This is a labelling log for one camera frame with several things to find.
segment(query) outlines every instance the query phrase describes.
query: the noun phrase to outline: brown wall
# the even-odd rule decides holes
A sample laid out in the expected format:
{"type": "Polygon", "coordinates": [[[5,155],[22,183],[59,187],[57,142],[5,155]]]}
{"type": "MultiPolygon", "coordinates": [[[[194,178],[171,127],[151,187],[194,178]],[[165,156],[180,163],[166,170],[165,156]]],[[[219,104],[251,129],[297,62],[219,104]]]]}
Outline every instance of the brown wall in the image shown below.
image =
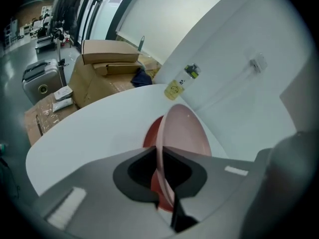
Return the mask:
{"type": "Polygon", "coordinates": [[[39,18],[41,16],[42,7],[53,5],[53,1],[54,0],[36,1],[21,7],[15,14],[19,27],[30,23],[33,18],[39,18]]]}

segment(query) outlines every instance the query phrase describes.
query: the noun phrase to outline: gray floor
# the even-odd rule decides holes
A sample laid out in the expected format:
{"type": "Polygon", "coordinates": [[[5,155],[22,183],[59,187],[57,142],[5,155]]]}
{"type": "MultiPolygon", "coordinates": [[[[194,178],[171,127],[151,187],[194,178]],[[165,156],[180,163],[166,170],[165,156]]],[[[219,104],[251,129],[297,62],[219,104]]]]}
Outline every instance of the gray floor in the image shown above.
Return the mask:
{"type": "MultiPolygon", "coordinates": [[[[23,71],[28,64],[39,59],[57,58],[57,52],[35,52],[36,40],[25,44],[0,58],[0,142],[8,144],[3,159],[8,163],[16,185],[19,199],[31,204],[37,197],[26,173],[25,159],[30,149],[24,128],[24,112],[32,107],[21,87],[23,71]]],[[[69,81],[79,52],[75,47],[61,48],[61,58],[65,58],[65,78],[69,81]]],[[[4,181],[10,196],[17,195],[12,175],[7,168],[0,166],[0,179],[4,181]]]]}

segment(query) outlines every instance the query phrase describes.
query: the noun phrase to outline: round table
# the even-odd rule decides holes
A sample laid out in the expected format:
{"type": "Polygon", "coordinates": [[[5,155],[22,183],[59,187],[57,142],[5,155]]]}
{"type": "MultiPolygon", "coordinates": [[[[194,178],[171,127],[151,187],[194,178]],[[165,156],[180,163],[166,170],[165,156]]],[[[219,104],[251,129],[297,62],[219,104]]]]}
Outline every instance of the round table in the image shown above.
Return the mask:
{"type": "MultiPolygon", "coordinates": [[[[43,135],[29,150],[26,171],[38,195],[82,165],[141,148],[151,124],[174,104],[164,95],[166,84],[126,90],[94,102],[43,135]]],[[[213,156],[227,158],[207,126],[213,156]]]]}

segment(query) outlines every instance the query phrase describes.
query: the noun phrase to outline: white table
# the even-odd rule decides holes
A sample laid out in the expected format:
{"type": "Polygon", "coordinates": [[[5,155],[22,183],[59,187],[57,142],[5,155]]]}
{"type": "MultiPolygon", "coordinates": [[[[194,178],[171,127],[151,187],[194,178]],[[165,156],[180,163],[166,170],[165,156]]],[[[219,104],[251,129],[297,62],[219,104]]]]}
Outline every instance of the white table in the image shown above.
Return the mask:
{"type": "MultiPolygon", "coordinates": [[[[181,98],[169,100],[166,84],[139,87],[101,99],[73,113],[31,147],[26,171],[38,195],[82,165],[141,148],[151,124],[181,98]]],[[[216,157],[224,149],[201,121],[216,157]]]]}

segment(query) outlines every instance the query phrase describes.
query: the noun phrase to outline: pink bowl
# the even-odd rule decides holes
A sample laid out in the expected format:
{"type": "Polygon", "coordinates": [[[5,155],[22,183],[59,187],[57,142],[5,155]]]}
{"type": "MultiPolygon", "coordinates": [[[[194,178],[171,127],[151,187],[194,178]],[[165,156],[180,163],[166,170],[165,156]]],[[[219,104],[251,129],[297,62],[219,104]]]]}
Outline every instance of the pink bowl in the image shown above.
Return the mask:
{"type": "Polygon", "coordinates": [[[206,133],[192,110],[180,104],[172,106],[159,125],[156,140],[156,173],[166,200],[171,206],[174,206],[174,191],[165,180],[162,157],[163,146],[175,147],[207,156],[211,156],[211,150],[206,133]]]}

